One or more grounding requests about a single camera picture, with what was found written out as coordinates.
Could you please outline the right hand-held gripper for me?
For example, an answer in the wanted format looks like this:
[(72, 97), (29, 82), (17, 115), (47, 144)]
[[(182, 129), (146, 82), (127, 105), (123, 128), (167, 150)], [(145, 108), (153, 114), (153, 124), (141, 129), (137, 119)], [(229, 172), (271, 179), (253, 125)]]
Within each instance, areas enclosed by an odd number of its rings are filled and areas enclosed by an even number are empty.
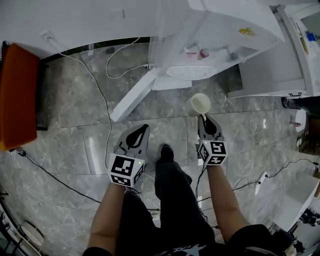
[(221, 166), (228, 157), (228, 145), (220, 125), (206, 114), (197, 119), (198, 163), (204, 166)]

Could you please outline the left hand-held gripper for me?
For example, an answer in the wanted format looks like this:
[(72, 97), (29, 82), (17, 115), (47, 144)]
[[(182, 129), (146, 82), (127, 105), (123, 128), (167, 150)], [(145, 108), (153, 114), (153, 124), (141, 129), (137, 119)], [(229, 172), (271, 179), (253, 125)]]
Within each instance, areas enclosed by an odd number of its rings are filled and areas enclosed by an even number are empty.
[(144, 172), (150, 126), (140, 124), (124, 131), (109, 155), (108, 176), (113, 184), (134, 187)]

